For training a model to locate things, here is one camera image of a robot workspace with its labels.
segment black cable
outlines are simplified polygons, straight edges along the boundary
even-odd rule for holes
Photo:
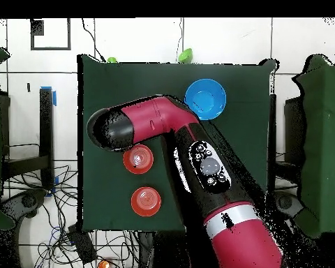
[[[124,242],[124,243],[121,245],[121,255],[120,255],[120,256],[119,256],[117,253],[115,253],[115,251],[113,250],[113,248],[112,248],[111,245],[110,245],[110,243],[111,243],[112,241],[114,241],[115,239],[118,239],[118,238],[120,238],[120,237],[125,237],[124,240],[127,240],[127,239],[128,239],[128,240],[130,241],[130,239],[125,235],[125,232],[124,232],[124,231],[123,231],[123,234],[124,234],[124,235],[119,235],[118,237],[115,237],[114,239],[111,239],[110,241],[107,241],[107,233],[105,233],[105,239],[106,239],[107,243],[106,243],[106,245],[104,245],[103,247],[101,247],[101,248],[99,248],[98,250],[96,250],[96,252],[99,252],[99,250],[101,250],[102,248],[105,248],[106,246],[109,246],[110,249],[112,250],[112,252],[118,257],[116,260],[117,260],[117,261],[120,261],[121,264],[122,264],[122,267],[125,268],[125,267],[124,267],[124,261],[127,261],[127,259],[129,259],[130,254],[131,254],[131,251],[130,251],[130,249],[129,249],[128,257],[127,257],[127,258],[122,258],[122,257],[123,257],[123,246],[124,246],[124,244],[126,244],[126,242]]]
[[[71,198],[71,197],[69,197],[69,196],[67,196],[67,199],[66,200],[63,200],[63,198],[65,197],[66,195],[64,195],[62,198],[59,198],[58,196],[57,196],[57,198],[60,200],[60,202],[63,202],[64,204],[67,204],[68,206],[70,206],[70,207],[76,207],[77,205],[76,204],[69,204],[67,201]]]
[[[93,40],[93,42],[94,42],[94,50],[97,51],[97,53],[99,54],[100,59],[102,60],[102,62],[103,62],[103,63],[106,63],[106,60],[104,60],[104,57],[102,56],[102,54],[100,54],[100,52],[97,50],[97,47],[96,47],[96,41],[94,40],[93,35],[91,34],[90,31],[88,31],[88,30],[86,29],[86,26],[84,25],[84,20],[83,20],[83,19],[82,19],[82,24],[83,24],[83,29],[84,29],[86,32],[88,32],[88,34],[91,35],[91,37],[92,37],[92,40]]]
[[[279,188],[275,188],[274,191],[292,189],[292,188],[296,188],[296,187],[298,187],[298,185],[289,186],[289,187],[279,187]]]
[[[35,146],[38,146],[40,147],[39,144],[20,144],[20,145],[9,145],[9,147],[21,147],[21,146],[32,146],[32,145],[35,145]]]
[[[177,43],[177,49],[176,49],[176,62],[177,62],[177,52],[179,51],[179,44],[180,44],[180,41],[182,39],[182,34],[183,34],[183,31],[182,31],[182,27],[181,27],[181,22],[182,22],[182,17],[180,17],[180,23],[179,23],[179,27],[180,27],[180,30],[181,30],[181,37],[179,39],[179,42]]]
[[[137,241],[137,243],[138,243],[140,246],[142,246],[143,248],[145,248],[145,250],[149,251],[148,247],[145,246],[145,245],[140,241],[140,239],[136,236],[135,232],[133,232],[133,236],[134,236],[135,240]]]
[[[46,254],[45,254],[45,256],[43,257],[42,256],[42,254],[40,253],[40,246],[41,246],[41,244],[44,244],[45,246],[46,246]],[[47,244],[45,244],[45,243],[40,243],[39,245],[38,245],[38,247],[37,247],[37,252],[38,252],[38,258],[37,258],[37,261],[36,261],[36,263],[35,263],[35,266],[33,267],[33,268],[38,268],[39,266],[41,266],[42,264],[43,264],[43,262],[45,261],[45,259],[46,259],[46,255],[47,255],[47,252],[49,251],[49,246],[47,245]]]
[[[46,213],[48,215],[48,223],[50,224],[50,226],[52,227],[52,229],[55,229],[55,227],[52,226],[52,224],[51,224],[51,218],[50,218],[50,213],[49,213],[48,209],[45,207],[44,204],[42,206],[43,206],[43,208],[45,209],[45,211],[46,211]]]
[[[131,265],[131,268],[134,268],[134,249],[135,249],[135,246],[134,246],[134,244],[133,244],[133,236],[132,236],[132,234],[131,234],[131,232],[130,231],[128,231],[129,232],[129,237],[131,238],[131,250],[132,250],[132,252],[133,252],[133,263],[132,263],[132,265]]]
[[[136,255],[134,255],[134,253],[132,252],[132,250],[129,248],[128,244],[126,244],[125,242],[123,242],[121,245],[123,246],[124,244],[126,245],[126,248],[128,249],[128,252],[133,256],[133,260],[136,259],[137,263],[140,265],[141,264],[140,260],[137,258]]]

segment metal stand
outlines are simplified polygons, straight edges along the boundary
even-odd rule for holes
[[[8,93],[0,92],[1,121],[3,133],[3,155],[8,155]],[[3,162],[2,179],[7,180],[19,174],[41,171],[43,188],[50,190],[54,186],[53,166],[53,128],[52,128],[52,90],[40,89],[40,152],[37,157]]]

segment blue tape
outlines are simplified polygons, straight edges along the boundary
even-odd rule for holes
[[[56,91],[52,92],[52,104],[57,106]]]
[[[58,177],[55,177],[55,178],[54,178],[54,185],[57,185],[57,184],[59,184],[59,178],[58,178]],[[46,195],[47,198],[50,198],[50,197],[52,196],[53,193],[56,193],[56,188],[52,188],[50,191],[51,191],[51,193],[48,193],[48,194]]]
[[[52,87],[41,87],[41,89],[51,89],[51,90],[52,90]],[[57,106],[56,91],[53,91],[53,92],[52,92],[52,104],[53,104],[54,106]]]

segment floor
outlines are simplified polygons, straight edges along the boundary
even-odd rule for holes
[[[35,47],[66,47],[67,20],[44,19],[44,36],[35,36]],[[0,47],[7,48],[10,59],[0,65],[0,87],[8,91],[10,106],[10,145],[38,144],[38,114],[40,87],[51,86],[57,93],[54,106],[54,153],[56,176],[62,181],[64,172],[72,176],[77,170],[77,54],[99,58],[97,50],[107,59],[121,62],[153,61],[174,63],[184,49],[193,49],[193,62],[199,64],[258,64],[273,58],[280,62],[276,72],[274,92],[277,95],[277,152],[283,153],[284,116],[286,99],[300,95],[291,80],[300,73],[306,58],[323,53],[335,64],[335,19],[323,18],[137,18],[137,19],[70,20],[71,50],[31,50],[29,20],[0,20]],[[38,155],[37,146],[11,147],[11,158]],[[77,192],[77,175],[67,181],[67,191]],[[5,184],[4,197],[18,192],[22,185],[11,179]],[[57,195],[67,200],[62,192]],[[62,210],[67,225],[76,222],[76,207],[70,199]],[[45,198],[51,224],[58,225],[57,206],[52,197]],[[95,231],[91,233],[94,246],[102,257],[126,258],[128,250],[121,247],[122,232]],[[107,246],[107,241],[116,238]],[[47,212],[40,208],[38,215],[25,219],[20,232],[20,256],[23,268],[34,268],[41,244],[52,239]],[[125,261],[126,268],[132,260]],[[74,268],[83,268],[81,262]],[[72,268],[55,264],[50,268]],[[96,268],[96,262],[84,268]]]

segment black frame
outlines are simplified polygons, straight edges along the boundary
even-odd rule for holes
[[[35,36],[43,36],[43,20],[30,20],[31,23],[31,50],[70,50],[70,18],[67,19],[67,47],[35,47]]]

